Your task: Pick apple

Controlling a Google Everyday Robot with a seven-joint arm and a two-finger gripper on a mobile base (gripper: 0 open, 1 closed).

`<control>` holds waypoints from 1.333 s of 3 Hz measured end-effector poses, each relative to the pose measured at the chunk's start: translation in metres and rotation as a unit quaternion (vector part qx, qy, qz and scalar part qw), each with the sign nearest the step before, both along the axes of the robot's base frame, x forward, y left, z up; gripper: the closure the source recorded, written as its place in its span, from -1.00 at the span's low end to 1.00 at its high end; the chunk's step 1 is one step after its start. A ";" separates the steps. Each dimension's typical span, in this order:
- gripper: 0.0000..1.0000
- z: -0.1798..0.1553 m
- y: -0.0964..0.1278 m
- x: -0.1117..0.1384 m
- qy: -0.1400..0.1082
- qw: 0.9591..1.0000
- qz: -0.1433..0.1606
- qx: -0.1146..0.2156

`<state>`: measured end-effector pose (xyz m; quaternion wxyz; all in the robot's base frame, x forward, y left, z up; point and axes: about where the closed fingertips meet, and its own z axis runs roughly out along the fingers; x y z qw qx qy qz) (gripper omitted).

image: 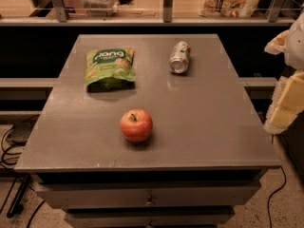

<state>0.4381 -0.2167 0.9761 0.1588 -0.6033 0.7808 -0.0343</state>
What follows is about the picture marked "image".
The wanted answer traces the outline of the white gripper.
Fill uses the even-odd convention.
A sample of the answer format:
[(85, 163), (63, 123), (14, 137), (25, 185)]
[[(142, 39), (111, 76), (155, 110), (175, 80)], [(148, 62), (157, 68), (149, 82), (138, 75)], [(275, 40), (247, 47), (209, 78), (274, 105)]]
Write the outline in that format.
[[(304, 13), (272, 39), (264, 51), (277, 55), (284, 52), (285, 64), (304, 70)], [(281, 76), (276, 83), (264, 129), (270, 134), (287, 130), (299, 113), (304, 111), (304, 71), (296, 71), (290, 77)]]

